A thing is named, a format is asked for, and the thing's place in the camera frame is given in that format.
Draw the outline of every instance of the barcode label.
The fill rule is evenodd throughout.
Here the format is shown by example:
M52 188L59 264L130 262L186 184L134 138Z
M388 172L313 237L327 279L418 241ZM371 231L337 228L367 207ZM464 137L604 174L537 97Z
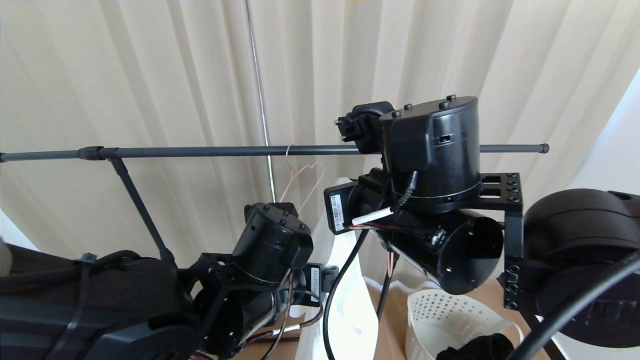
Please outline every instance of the barcode label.
M336 231L344 230L344 216L342 216L342 200L340 195L331 197L331 210L333 211L333 227Z
M311 268L311 292L320 296L320 269ZM312 302L318 302L316 298L311 297Z

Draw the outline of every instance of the hanger hook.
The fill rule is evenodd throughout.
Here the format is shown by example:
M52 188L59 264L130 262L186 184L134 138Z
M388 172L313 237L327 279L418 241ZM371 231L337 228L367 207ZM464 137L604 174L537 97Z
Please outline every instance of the hanger hook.
M293 146L293 144L290 144L289 146L287 146L287 151L284 153L284 161L287 163L287 166L289 167L289 170L291 172L293 172L293 168L291 167L291 164L289 163L289 149Z

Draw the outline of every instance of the white plastic basket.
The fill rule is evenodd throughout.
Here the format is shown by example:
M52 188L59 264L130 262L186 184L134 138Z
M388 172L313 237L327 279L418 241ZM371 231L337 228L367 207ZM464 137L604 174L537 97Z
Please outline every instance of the white plastic basket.
M404 351L407 360L433 360L449 347L461 348L482 335L515 326L522 342L522 330L501 318L489 307L464 295L450 295L426 289L407 299L408 325Z

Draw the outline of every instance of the screw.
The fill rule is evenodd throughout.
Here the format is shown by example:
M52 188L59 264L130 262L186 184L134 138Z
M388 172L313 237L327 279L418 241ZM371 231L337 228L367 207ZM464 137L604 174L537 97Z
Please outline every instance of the screw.
M510 272L512 274L517 274L518 272L520 272L520 267L518 265L511 264L507 266L507 272Z

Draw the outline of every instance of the curtain fold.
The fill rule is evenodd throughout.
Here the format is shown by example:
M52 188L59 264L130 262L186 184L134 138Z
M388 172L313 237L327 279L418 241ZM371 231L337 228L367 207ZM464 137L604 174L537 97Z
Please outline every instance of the curtain fold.
M481 156L484 172L522 174L526 204L568 184L640 67L636 0L2 2L0 13L3 152L264 145L261 108L270 145L339 144L333 121L356 104L473 95L481 143L551 146ZM273 158L276 199L316 161L284 196L300 207L324 169L301 210L310 224L325 216L323 189L380 156ZM183 266L230 251L243 206L271 200L266 158L125 163ZM156 255L105 161L6 163L0 181L3 211L44 251ZM362 254L379 281L377 241ZM424 279L402 261L398 274Z

